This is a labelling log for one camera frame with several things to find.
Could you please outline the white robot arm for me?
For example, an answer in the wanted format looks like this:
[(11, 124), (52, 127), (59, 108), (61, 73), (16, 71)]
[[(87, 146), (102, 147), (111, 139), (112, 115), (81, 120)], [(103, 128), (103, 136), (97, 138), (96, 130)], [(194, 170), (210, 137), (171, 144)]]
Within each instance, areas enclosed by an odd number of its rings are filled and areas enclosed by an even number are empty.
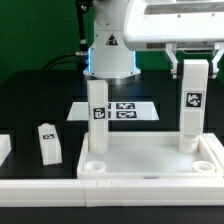
[(87, 73), (122, 78), (139, 72), (137, 51), (164, 51), (178, 74), (178, 51), (224, 56), (224, 0), (95, 0), (94, 42)]

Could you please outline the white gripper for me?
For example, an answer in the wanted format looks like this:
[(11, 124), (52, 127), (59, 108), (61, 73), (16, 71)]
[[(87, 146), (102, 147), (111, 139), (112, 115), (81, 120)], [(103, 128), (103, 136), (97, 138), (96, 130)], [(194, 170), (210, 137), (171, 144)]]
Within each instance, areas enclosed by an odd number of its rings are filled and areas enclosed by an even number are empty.
[(224, 0), (130, 0), (123, 36), (130, 50), (167, 43), (165, 52), (174, 79), (183, 72), (176, 43), (215, 42), (209, 64), (209, 77), (215, 79), (224, 55)]

